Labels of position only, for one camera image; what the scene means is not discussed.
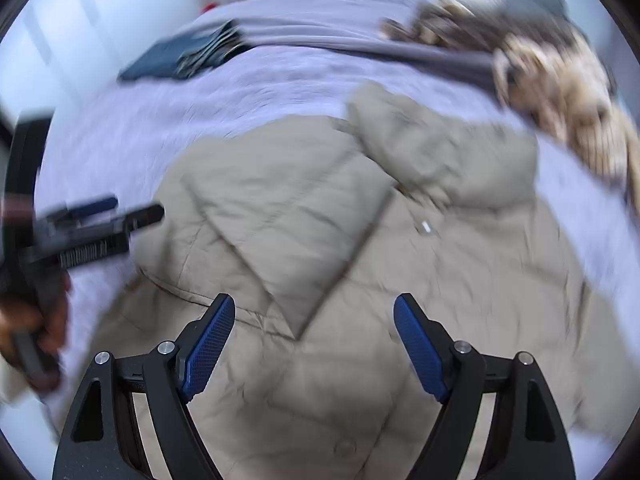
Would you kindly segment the person's left hand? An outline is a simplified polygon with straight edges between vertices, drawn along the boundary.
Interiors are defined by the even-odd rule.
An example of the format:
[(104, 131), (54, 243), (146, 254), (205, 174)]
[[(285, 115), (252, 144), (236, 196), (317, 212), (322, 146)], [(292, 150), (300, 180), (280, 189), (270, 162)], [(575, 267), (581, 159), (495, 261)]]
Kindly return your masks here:
[(36, 307), (11, 297), (1, 299), (1, 355), (17, 367), (17, 353), (12, 335), (16, 332), (39, 332), (38, 344), (44, 352), (56, 353), (66, 343), (68, 294), (72, 289), (70, 277), (62, 275), (62, 295), (46, 316)]

